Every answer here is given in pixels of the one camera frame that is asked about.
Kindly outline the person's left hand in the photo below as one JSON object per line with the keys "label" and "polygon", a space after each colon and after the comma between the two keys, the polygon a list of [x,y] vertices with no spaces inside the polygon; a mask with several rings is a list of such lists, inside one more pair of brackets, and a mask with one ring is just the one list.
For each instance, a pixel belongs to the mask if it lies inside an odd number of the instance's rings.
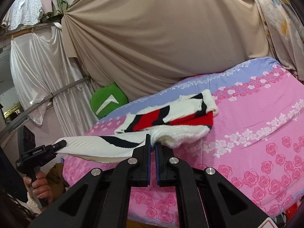
{"label": "person's left hand", "polygon": [[53,202],[53,192],[48,185],[44,172],[39,171],[34,182],[30,177],[23,177],[23,181],[31,199],[34,200],[34,197],[37,197],[47,200],[49,204]]}

